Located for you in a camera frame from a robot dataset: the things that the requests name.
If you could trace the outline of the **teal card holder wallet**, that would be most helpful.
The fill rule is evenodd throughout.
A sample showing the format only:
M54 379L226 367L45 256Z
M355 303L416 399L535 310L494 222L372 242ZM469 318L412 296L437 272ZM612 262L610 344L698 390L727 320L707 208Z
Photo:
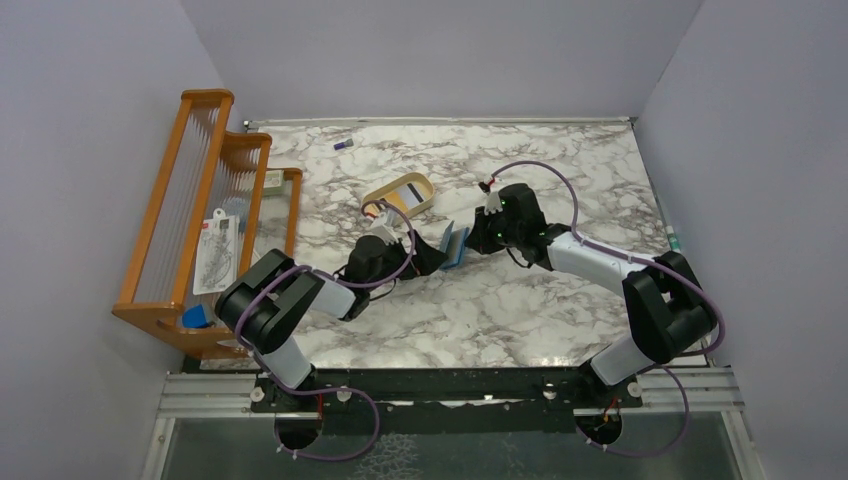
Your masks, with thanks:
M459 226L451 221L445 228L440 244L440 250L446 255L445 261L439 267L442 271L458 268L464 260L465 241L470 233L467 226Z

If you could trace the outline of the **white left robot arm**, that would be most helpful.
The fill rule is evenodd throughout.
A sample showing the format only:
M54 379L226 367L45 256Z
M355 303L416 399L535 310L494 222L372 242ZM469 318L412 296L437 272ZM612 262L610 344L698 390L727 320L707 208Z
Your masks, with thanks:
M313 401L312 364L293 332L310 311L350 321L383 283L411 280L437 271L448 255L417 232L413 249L365 235L355 243L338 278L298 265L278 249L261 257L217 299L214 313L236 340L279 381L276 396L298 411Z

